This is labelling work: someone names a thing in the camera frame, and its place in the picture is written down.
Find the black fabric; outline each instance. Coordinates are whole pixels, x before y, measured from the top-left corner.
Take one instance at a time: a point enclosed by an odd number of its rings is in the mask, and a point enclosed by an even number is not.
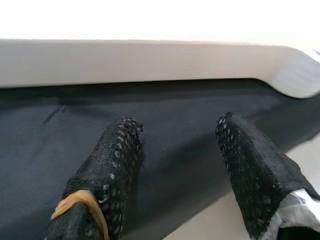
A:
[[[106,220],[110,240],[117,240],[123,231],[132,179],[140,165],[141,131],[142,125],[131,118],[108,126],[63,191],[62,199],[78,190],[93,193]],[[46,240],[103,240],[103,236],[88,207],[77,203],[50,223]]]
[[[319,240],[320,232],[307,227],[280,228],[276,240]]]
[[[235,198],[252,239],[267,231],[281,201],[291,192],[306,189],[320,200],[300,167],[240,114],[226,113],[216,127]]]
[[[123,240],[159,240],[231,190],[214,122],[240,112],[281,151],[320,131],[320,96],[255,79],[0,89],[0,239],[44,240],[67,180],[106,126],[144,125]]]

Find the dark cloth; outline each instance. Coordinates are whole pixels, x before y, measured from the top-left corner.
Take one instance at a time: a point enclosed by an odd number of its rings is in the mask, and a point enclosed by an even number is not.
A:
[[[124,240],[159,240],[230,191],[215,136],[225,112],[250,117],[287,151],[320,130],[319,96],[254,79],[0,89],[0,239],[43,240],[67,180],[114,120],[144,124]]]

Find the white tray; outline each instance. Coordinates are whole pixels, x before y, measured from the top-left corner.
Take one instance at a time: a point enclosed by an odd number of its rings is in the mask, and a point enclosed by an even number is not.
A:
[[[252,42],[0,40],[0,87],[229,78],[308,98],[320,91],[320,54]]]

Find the rubber band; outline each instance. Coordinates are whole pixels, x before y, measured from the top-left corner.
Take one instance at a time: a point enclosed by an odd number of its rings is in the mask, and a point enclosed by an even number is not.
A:
[[[95,196],[89,190],[78,190],[61,200],[58,206],[55,208],[55,212],[52,214],[51,220],[64,214],[66,211],[72,208],[73,205],[80,202],[85,203],[88,206],[94,221],[103,233],[104,240],[110,240],[105,217],[97,203]]]

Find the white surface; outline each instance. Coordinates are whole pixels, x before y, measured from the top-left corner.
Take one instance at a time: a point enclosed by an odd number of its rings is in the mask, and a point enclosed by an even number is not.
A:
[[[316,0],[3,0],[0,87],[258,78],[307,98],[318,16]]]
[[[301,167],[302,173],[320,192],[320,134],[297,146],[288,156]],[[164,240],[249,240],[235,195],[229,192],[194,216]]]
[[[308,98],[320,91],[320,55],[261,43],[0,40],[0,87],[223,78]]]

